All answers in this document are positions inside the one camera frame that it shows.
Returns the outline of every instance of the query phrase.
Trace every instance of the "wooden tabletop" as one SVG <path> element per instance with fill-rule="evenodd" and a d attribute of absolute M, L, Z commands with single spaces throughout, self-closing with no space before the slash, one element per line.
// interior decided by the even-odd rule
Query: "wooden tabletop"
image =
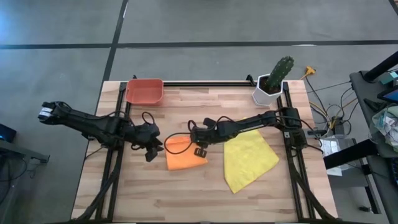
<path fill-rule="evenodd" d="M 314 126 L 303 81 L 288 81 L 293 106 L 300 117 Z M 120 82 L 104 82 L 97 115 L 113 112 Z M 165 87 L 159 107 L 132 106 L 131 118 L 143 123 L 141 113 L 153 114 L 160 128 L 159 139 L 176 132 L 187 132 L 187 121 L 201 124 L 209 117 L 233 119 L 254 116 L 265 110 L 252 100 L 253 87 Z M 208 148 L 208 164 L 192 169 L 168 171 L 164 152 L 152 161 L 145 161 L 145 150 L 132 151 L 126 144 L 119 180 L 114 222 L 276 222 L 296 221 L 292 186 L 282 133 L 276 128 L 259 129 L 264 139 L 279 156 L 279 163 L 233 194 L 224 180 L 223 144 Z M 316 140 L 308 140 L 317 146 Z M 87 153 L 98 149 L 91 142 Z M 322 154 L 312 148 L 303 150 L 310 188 L 330 214 L 337 217 Z M 85 161 L 76 195 L 72 218 L 78 217 L 100 189 L 106 150 Z M 302 207 L 306 211 L 303 193 Z M 108 211 L 108 199 L 104 214 Z"/>

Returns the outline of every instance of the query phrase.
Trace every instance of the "white pot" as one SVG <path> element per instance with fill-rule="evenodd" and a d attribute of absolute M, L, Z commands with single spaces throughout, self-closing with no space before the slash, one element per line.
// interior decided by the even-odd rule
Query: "white pot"
<path fill-rule="evenodd" d="M 260 75 L 259 78 L 257 79 L 257 86 L 256 89 L 254 90 L 252 96 L 254 103 L 257 104 L 258 106 L 269 106 L 273 102 L 278 99 L 278 97 L 282 94 L 283 92 L 283 82 L 280 83 L 280 91 L 274 94 L 268 94 L 260 89 L 260 79 L 262 77 L 268 77 L 269 74 L 267 75 Z"/>

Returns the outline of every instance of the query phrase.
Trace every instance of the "gray floor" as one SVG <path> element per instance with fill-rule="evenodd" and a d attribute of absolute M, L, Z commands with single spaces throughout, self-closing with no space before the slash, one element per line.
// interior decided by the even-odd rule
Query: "gray floor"
<path fill-rule="evenodd" d="M 121 3 L 0 0 L 0 44 L 110 43 Z M 398 39 L 397 19 L 387 0 L 130 0 L 119 42 L 389 40 Z M 397 47 L 118 49 L 110 80 L 128 80 L 133 75 L 242 80 L 247 74 L 269 73 L 278 59 L 291 55 L 295 67 L 288 79 L 299 79 L 305 66 L 311 65 L 317 74 L 310 81 L 317 89 L 348 81 L 351 72 L 372 68 Z M 87 141 L 74 130 L 40 124 L 37 114 L 43 101 L 52 100 L 93 113 L 108 54 L 109 49 L 0 50 L 0 123 L 18 130 L 19 145 L 51 154 L 49 164 L 33 180 L 26 178 L 14 223 L 69 219 Z M 318 94 L 328 106 L 339 103 L 349 87 L 344 84 Z M 313 94 L 309 98 L 317 102 Z M 314 118 L 322 120 L 317 114 Z M 367 126 L 359 107 L 351 123 L 350 136 L 366 139 Z M 383 215 L 357 210 L 359 204 L 367 203 L 357 200 L 363 194 L 360 189 L 333 189 L 340 218 L 385 223 Z"/>

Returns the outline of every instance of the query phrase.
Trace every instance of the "cactus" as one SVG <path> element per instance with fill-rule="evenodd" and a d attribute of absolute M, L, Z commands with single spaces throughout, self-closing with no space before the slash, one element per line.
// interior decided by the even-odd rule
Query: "cactus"
<path fill-rule="evenodd" d="M 272 93 L 273 91 L 279 91 L 280 83 L 291 71 L 293 64 L 294 59 L 291 56 L 281 58 L 271 74 L 265 80 L 265 84 L 263 84 L 262 89 L 268 93 Z"/>

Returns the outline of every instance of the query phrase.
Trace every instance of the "orange cloth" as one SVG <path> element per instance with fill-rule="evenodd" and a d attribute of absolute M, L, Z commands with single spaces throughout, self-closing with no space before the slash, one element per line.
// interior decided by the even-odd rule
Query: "orange cloth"
<path fill-rule="evenodd" d="M 191 143 L 189 136 L 173 136 L 166 142 L 167 149 L 170 152 L 180 152 L 188 147 Z M 206 158 L 194 155 L 198 145 L 192 143 L 189 149 L 177 155 L 173 155 L 166 151 L 166 161 L 168 170 L 188 169 L 207 163 Z"/>

